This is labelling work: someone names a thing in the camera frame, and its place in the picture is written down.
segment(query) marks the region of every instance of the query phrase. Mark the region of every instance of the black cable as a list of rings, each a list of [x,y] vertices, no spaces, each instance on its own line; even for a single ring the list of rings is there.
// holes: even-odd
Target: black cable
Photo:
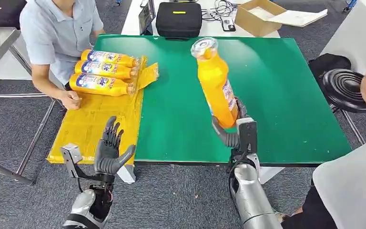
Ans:
[[[220,17],[225,16],[229,17],[231,13],[234,11],[234,5],[227,1],[227,0],[215,0],[214,1],[214,8],[210,8],[209,10],[211,13],[215,13],[215,16],[210,18],[204,18],[204,15],[207,14],[208,9],[201,9],[202,13],[202,20],[204,21],[220,21]]]
[[[79,177],[76,178],[76,182],[78,183],[79,191],[83,192],[82,187],[81,187],[81,181],[79,180]]]
[[[239,210],[238,210],[238,206],[236,205],[236,201],[234,200],[233,196],[232,196],[232,190],[231,190],[231,176],[232,176],[232,173],[234,172],[235,170],[235,167],[238,166],[239,163],[241,163],[241,161],[245,158],[247,152],[243,152],[241,154],[241,156],[239,157],[239,159],[237,161],[235,161],[234,165],[231,167],[231,170],[229,171],[229,174],[228,174],[228,189],[229,189],[229,196],[231,197],[231,200],[232,202],[234,203],[234,206],[235,206],[235,209],[236,209],[236,212],[239,214]]]

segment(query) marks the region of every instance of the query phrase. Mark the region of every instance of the orange bottle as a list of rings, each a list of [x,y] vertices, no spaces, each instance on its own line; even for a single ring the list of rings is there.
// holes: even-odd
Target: orange bottle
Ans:
[[[81,60],[83,61],[94,61],[103,63],[116,63],[124,65],[129,68],[138,66],[139,59],[133,58],[126,54],[119,54],[113,52],[103,52],[87,49],[82,52]]]
[[[238,106],[227,78],[228,65],[218,55],[217,48],[216,39],[205,37],[192,45],[191,53],[197,59],[198,80],[212,115],[222,128],[230,128],[238,117]]]
[[[135,85],[126,83],[120,79],[91,75],[85,73],[75,73],[70,78],[70,86],[76,92],[89,94],[104,94],[111,96],[121,96],[133,94]]]
[[[138,67],[128,68],[116,63],[102,63],[93,61],[78,61],[75,73],[86,73],[114,77],[122,80],[134,79],[138,75]]]

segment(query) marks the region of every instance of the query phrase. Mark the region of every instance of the green table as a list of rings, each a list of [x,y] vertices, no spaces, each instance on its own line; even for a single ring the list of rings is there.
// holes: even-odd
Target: green table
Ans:
[[[234,94],[258,123],[264,166],[307,166],[350,152],[347,139],[293,39],[218,37]],[[189,41],[101,35],[96,50],[148,56],[158,81],[145,88],[135,161],[226,163],[211,128]]]

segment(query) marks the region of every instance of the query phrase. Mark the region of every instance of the man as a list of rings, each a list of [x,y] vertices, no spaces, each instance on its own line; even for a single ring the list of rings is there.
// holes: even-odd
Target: man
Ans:
[[[90,34],[104,33],[95,0],[29,0],[20,14],[20,30],[34,86],[65,108],[78,109],[81,99],[68,82],[81,52],[92,47]],[[49,80],[50,69],[66,91]]]
[[[366,76],[360,90],[366,101]],[[283,220],[283,229],[366,228],[366,144],[321,164],[303,206]]]

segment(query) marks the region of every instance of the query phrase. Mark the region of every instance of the humanoid robot hand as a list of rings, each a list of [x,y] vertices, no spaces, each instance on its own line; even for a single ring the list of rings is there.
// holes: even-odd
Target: humanoid robot hand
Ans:
[[[94,161],[96,173],[116,174],[135,152],[135,145],[130,145],[120,156],[119,147],[124,130],[117,133],[120,123],[114,124],[116,119],[115,116],[110,117],[98,142]]]
[[[249,118],[247,115],[246,106],[242,103],[242,101],[235,97],[236,104],[238,105],[238,120]],[[218,119],[215,116],[212,116],[211,123],[214,131],[217,133],[218,137],[221,141],[230,148],[239,147],[239,132],[238,133],[227,133],[219,124]]]

